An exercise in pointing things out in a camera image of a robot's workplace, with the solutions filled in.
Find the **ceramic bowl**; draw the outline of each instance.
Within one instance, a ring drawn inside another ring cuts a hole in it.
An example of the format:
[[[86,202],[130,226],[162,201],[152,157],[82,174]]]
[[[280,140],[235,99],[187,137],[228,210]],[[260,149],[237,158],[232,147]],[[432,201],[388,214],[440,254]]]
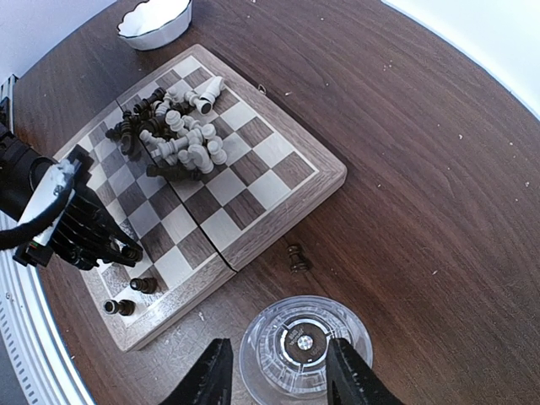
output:
[[[192,0],[150,0],[124,16],[118,36],[134,49],[149,51],[171,43],[191,23]]]

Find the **folding chessboard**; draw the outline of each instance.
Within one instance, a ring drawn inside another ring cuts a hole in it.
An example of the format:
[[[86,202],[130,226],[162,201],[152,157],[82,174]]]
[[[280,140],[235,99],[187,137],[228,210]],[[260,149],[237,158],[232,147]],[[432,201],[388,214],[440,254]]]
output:
[[[137,143],[126,157],[105,138],[108,128],[158,88],[202,93],[223,76],[226,88],[213,111],[192,115],[212,122],[228,159],[200,181],[168,182],[145,174],[151,147]],[[83,128],[75,143],[94,158],[89,187],[144,249],[134,268],[103,265],[83,277],[119,348],[138,349],[209,296],[283,236],[344,182],[346,169],[268,97],[201,46],[193,46],[135,84]],[[159,291],[129,289],[131,278],[155,277]],[[136,303],[132,316],[108,316],[105,300]]]

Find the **dark wood grain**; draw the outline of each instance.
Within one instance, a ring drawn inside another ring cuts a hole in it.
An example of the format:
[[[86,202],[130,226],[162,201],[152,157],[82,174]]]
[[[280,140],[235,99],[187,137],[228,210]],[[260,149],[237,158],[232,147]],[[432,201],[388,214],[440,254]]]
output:
[[[263,84],[349,175],[141,352],[121,354],[78,272],[51,262],[41,272],[47,297],[99,404],[157,403],[212,338],[230,337],[238,354],[257,312],[295,294],[356,312],[375,372],[407,403],[540,402],[540,124],[511,94],[376,0],[200,0],[190,30],[150,52],[115,38],[135,3],[90,20],[17,83],[16,129],[37,149],[54,154],[201,43]],[[310,273],[289,274],[286,242],[302,244]],[[250,403],[235,367],[235,403]]]

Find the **white pawn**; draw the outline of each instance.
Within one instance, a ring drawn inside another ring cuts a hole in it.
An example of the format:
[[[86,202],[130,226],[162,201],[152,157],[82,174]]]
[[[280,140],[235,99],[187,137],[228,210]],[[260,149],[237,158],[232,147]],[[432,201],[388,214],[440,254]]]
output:
[[[216,165],[224,165],[227,161],[227,153],[219,147],[216,141],[210,141],[207,145],[210,157]]]
[[[182,101],[182,98],[181,96],[178,94],[178,89],[176,87],[171,87],[168,91],[167,91],[167,94],[169,95],[170,97],[170,100],[173,102],[173,103],[181,103]]]
[[[204,93],[201,94],[202,100],[207,100],[213,106],[213,103],[216,102],[216,99],[221,95],[221,92],[225,89],[225,79],[221,76],[216,76],[213,78]]]
[[[161,157],[162,159],[167,159],[168,156],[172,154],[176,156],[179,150],[187,148],[189,146],[189,140],[187,138],[171,139],[169,142],[158,143],[156,146],[157,149],[153,150],[150,155],[153,158]]]
[[[158,143],[165,143],[165,140],[163,138],[155,138],[152,136],[150,131],[143,129],[141,133],[139,134],[139,139],[146,143],[147,145],[155,146]]]
[[[188,152],[201,173],[207,175],[213,170],[213,161],[202,145],[190,145]]]
[[[163,102],[158,105],[158,108],[155,109],[155,115],[164,116],[169,109],[170,109],[170,100],[163,100]]]
[[[184,94],[184,100],[192,107],[196,107],[204,116],[212,110],[212,104],[208,100],[201,100],[201,96],[194,91],[187,91]]]
[[[170,130],[174,132],[179,132],[184,128],[184,120],[182,120],[180,112],[178,111],[167,112],[165,123],[170,127]]]
[[[189,152],[187,152],[185,149],[178,152],[178,160],[188,170],[195,170],[197,168],[197,165],[195,165],[195,162],[193,162]]]

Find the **robotic hand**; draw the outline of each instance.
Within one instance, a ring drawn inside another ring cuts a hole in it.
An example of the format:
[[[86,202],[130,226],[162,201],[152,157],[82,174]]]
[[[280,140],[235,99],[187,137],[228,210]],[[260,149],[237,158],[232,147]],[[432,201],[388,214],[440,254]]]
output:
[[[129,267],[143,249],[87,186],[93,160],[76,146],[60,163],[39,155],[0,122],[0,211],[19,221],[0,231],[0,250],[18,246],[24,266],[46,266],[55,252],[81,270],[103,262]]]

